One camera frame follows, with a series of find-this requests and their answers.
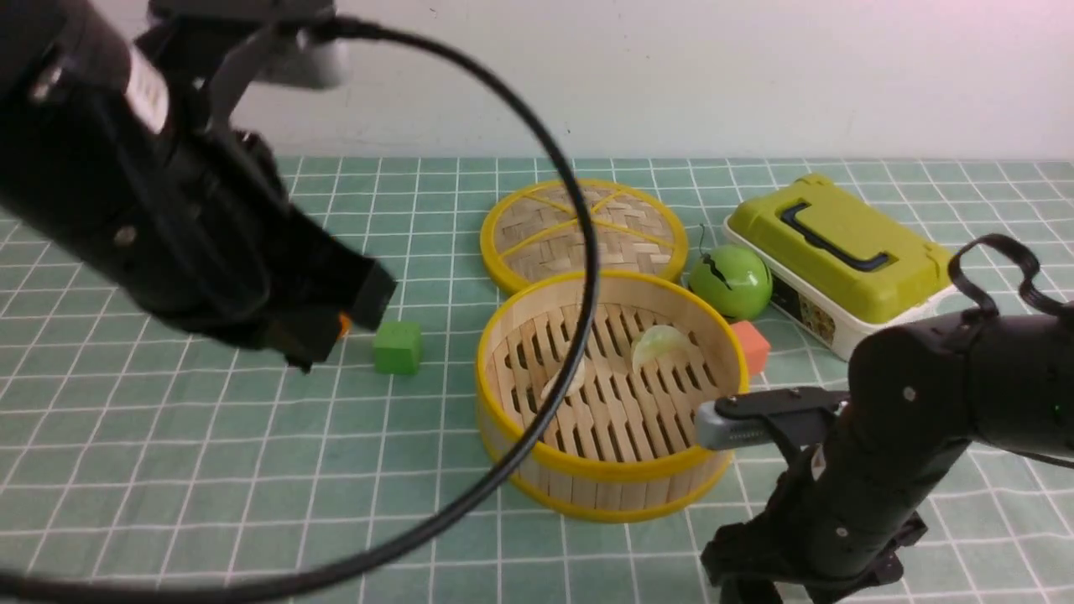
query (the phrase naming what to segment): black cable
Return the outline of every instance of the black cable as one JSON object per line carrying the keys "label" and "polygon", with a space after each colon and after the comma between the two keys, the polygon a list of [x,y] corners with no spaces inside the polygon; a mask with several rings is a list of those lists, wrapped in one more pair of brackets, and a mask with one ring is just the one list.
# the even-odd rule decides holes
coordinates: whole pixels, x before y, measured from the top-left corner
{"label": "black cable", "polygon": [[382,28],[375,24],[350,17],[336,17],[318,29],[317,33],[331,39],[383,40],[426,51],[444,58],[480,80],[495,92],[533,131],[548,154],[556,172],[570,196],[578,218],[585,248],[585,272],[583,276],[581,312],[575,336],[567,349],[564,369],[552,386],[552,391],[537,413],[533,423],[522,433],[519,442],[492,469],[474,484],[465,493],[447,507],[431,516],[417,527],[402,533],[392,541],[349,558],[322,566],[297,572],[292,575],[260,579],[234,586],[192,587],[157,590],[114,584],[84,585],[62,581],[41,576],[23,576],[11,572],[0,572],[0,594],[34,602],[71,602],[78,604],[209,604],[209,603],[253,603],[271,602],[304,595],[334,585],[353,579],[383,564],[398,560],[444,533],[463,516],[481,504],[496,491],[519,468],[529,450],[538,442],[555,417],[567,385],[570,384],[582,359],[584,346],[596,314],[597,282],[599,263],[597,257],[597,235],[592,217],[570,163],[552,140],[528,106],[512,92],[498,77],[473,59],[439,42],[424,37]]}
{"label": "black cable", "polygon": [[1025,451],[1016,451],[1012,449],[1000,449],[1000,450],[1013,452],[1014,455],[1021,456],[1026,459],[1031,459],[1033,461],[1039,461],[1041,463],[1046,463],[1048,465],[1055,465],[1056,468],[1065,468],[1066,470],[1074,470],[1074,459],[1063,459],[1059,457],[1053,457],[1049,455],[1030,454]]}

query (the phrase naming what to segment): grid mat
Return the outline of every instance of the grid mat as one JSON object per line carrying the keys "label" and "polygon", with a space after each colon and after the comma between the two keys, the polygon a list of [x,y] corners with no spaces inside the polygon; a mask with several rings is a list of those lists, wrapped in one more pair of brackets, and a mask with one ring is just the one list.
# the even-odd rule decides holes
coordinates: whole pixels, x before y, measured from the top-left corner
{"label": "grid mat", "polygon": [[[308,376],[147,319],[122,293],[12,219],[0,220],[0,560],[148,585],[308,567],[389,538],[488,468],[474,359],[503,296],[478,231],[502,196],[555,178],[532,159],[286,158],[296,204],[404,284],[389,318],[419,321],[413,377],[373,372],[351,334]],[[821,172],[934,241],[1005,232],[1074,298],[1069,162],[578,160],[579,176],[644,189],[697,245],[743,199]],[[1026,312],[1019,273],[971,253],[969,275]],[[845,386],[845,364],[769,311],[755,388]],[[697,552],[757,513],[784,465],[739,452],[699,503],[629,527],[564,519],[505,487],[436,543],[303,602],[719,602]],[[920,513],[930,531],[875,603],[1074,602],[1074,472],[973,447]],[[787,591],[802,601],[802,592]]]}

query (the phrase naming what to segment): white label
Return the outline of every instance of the white label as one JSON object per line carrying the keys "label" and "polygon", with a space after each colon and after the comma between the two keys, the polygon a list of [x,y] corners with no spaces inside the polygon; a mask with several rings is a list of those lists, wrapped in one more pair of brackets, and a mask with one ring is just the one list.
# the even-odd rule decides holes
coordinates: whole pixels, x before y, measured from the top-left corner
{"label": "white label", "polygon": [[813,480],[818,479],[827,466],[828,463],[824,460],[824,445],[819,445],[813,451],[813,460],[809,464],[810,471],[813,473]]}
{"label": "white label", "polygon": [[131,47],[131,74],[127,81],[127,103],[154,134],[168,121],[168,83],[142,53]]}

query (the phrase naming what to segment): yellow rim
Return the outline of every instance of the yellow rim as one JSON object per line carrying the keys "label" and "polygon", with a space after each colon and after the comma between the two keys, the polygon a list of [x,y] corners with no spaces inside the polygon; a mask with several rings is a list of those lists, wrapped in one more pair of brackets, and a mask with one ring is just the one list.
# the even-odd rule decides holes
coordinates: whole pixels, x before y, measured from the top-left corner
{"label": "yellow rim", "polygon": [[[485,452],[489,457],[495,461],[499,458],[496,452],[489,445],[489,440],[485,437],[483,432],[480,432],[481,444],[484,446]],[[518,474],[511,474],[510,480],[514,485],[514,488],[519,489],[526,497],[533,499],[538,504],[545,507],[558,512],[564,516],[570,516],[571,518],[578,518],[579,520],[587,520],[590,522],[610,522],[614,524],[622,524],[624,522],[643,522],[645,520],[653,520],[655,518],[661,518],[669,514],[679,512],[680,509],[686,507],[687,505],[696,502],[697,500],[705,497],[705,493],[709,492],[712,487],[716,485],[727,473],[727,469],[730,468],[731,462],[735,460],[734,454],[728,454],[727,458],[724,460],[720,468],[713,472],[712,477],[707,479],[701,486],[697,487],[693,491],[686,493],[685,495],[674,500],[669,501],[663,505],[657,505],[656,507],[647,507],[644,509],[632,509],[628,512],[613,512],[610,509],[594,509],[592,507],[582,507],[580,505],[575,505],[572,503],[567,503],[565,501],[550,497],[548,493],[538,491],[533,485],[526,483],[519,477]]]}
{"label": "yellow rim", "polygon": [[[522,427],[511,421],[504,409],[496,403],[496,396],[492,390],[492,386],[489,384],[489,378],[484,374],[482,366],[483,363],[481,360],[485,358],[485,354],[490,345],[489,330],[493,325],[499,322],[504,315],[510,311],[510,308],[517,304],[519,300],[522,300],[526,296],[529,296],[531,293],[534,293],[545,287],[581,278],[582,273],[566,273],[549,277],[523,289],[508,299],[503,306],[496,310],[496,312],[492,315],[492,318],[489,319],[484,331],[481,333],[481,340],[478,342],[477,347],[477,362],[475,363],[475,370],[477,373],[478,404],[480,404],[484,411],[490,414],[496,427],[504,434],[507,434],[509,440],[512,442],[518,442],[518,440],[522,436]],[[735,358],[739,365],[739,384],[737,393],[745,393],[749,390],[750,375],[745,366],[745,355],[742,353],[742,347],[739,344],[738,339],[735,336],[735,332],[731,331],[727,321],[724,320],[719,313],[706,304],[700,298],[671,282],[653,275],[634,273],[630,271],[601,271],[600,278],[624,278],[648,282],[656,285],[657,287],[670,289],[693,302],[695,306],[700,308],[712,319],[714,325],[723,330],[724,335],[730,340],[731,345],[735,348]],[[690,470],[699,463],[703,463],[707,456],[712,455],[712,451],[694,445],[684,451],[679,451],[661,459],[624,463],[582,459],[580,457],[575,457],[554,449],[545,443],[537,443],[531,455],[541,465],[546,465],[575,476],[583,476],[594,480],[642,481],[679,474],[680,472]]]}
{"label": "yellow rim", "polygon": [[[489,271],[489,276],[492,277],[493,283],[495,283],[497,287],[499,287],[500,289],[503,289],[508,293],[517,293],[529,287],[533,284],[529,283],[524,277],[522,277],[521,275],[519,275],[518,273],[516,273],[514,271],[512,271],[504,262],[503,255],[500,255],[496,250],[494,231],[496,229],[496,225],[499,224],[499,217],[516,201],[524,197],[532,197],[538,191],[547,189],[550,185],[553,185],[558,182],[560,181],[546,181],[543,183],[537,183],[536,185],[531,185],[528,187],[512,192],[511,195],[505,197],[503,201],[493,206],[493,208],[489,212],[489,215],[485,216],[484,222],[481,225],[481,236],[480,236],[481,260],[484,263],[484,269]],[[679,281],[679,277],[682,275],[683,270],[685,270],[686,268],[686,256],[690,254],[690,240],[686,238],[685,227],[683,227],[682,221],[679,220],[679,217],[674,215],[674,212],[672,212],[670,207],[664,205],[664,203],[662,203],[658,199],[654,198],[649,193],[639,191],[638,189],[635,189],[633,187],[627,187],[626,185],[620,185],[619,183],[600,181],[597,178],[579,178],[578,184],[582,188],[601,187],[601,188],[613,189],[616,191],[616,193],[628,193],[652,205],[656,210],[656,212],[661,215],[661,217],[664,218],[664,221],[667,222],[668,228],[671,229],[671,240],[672,240],[670,242],[671,260],[668,261],[667,268],[665,268],[664,271],[656,276],[662,279],[670,282]],[[607,199],[603,200],[601,203],[599,203],[598,205],[603,205],[604,202],[607,202]],[[554,207],[560,207],[560,204],[550,204],[550,205]],[[563,210],[569,211],[572,216],[575,214],[572,206],[565,207]],[[597,220],[596,222],[597,225],[595,226],[603,226],[606,228],[616,228],[618,230],[623,230],[622,228],[615,227],[613,225],[608,225],[607,222],[600,220]],[[652,238],[647,238],[643,233],[637,233],[634,231],[630,232],[637,234],[638,236],[641,236],[642,239],[649,239],[649,240],[652,239]]]}

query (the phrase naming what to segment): bamboo steamer lid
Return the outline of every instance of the bamboo steamer lid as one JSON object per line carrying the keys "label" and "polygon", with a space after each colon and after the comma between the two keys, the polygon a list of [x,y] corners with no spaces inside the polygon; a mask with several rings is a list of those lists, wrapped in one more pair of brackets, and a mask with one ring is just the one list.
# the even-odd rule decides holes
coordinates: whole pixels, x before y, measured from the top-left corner
{"label": "bamboo steamer lid", "polygon": [[[678,282],[690,243],[673,212],[618,183],[579,179],[599,239],[601,270]],[[507,293],[584,269],[581,230],[562,181],[520,189],[496,204],[481,227],[481,257]]]}

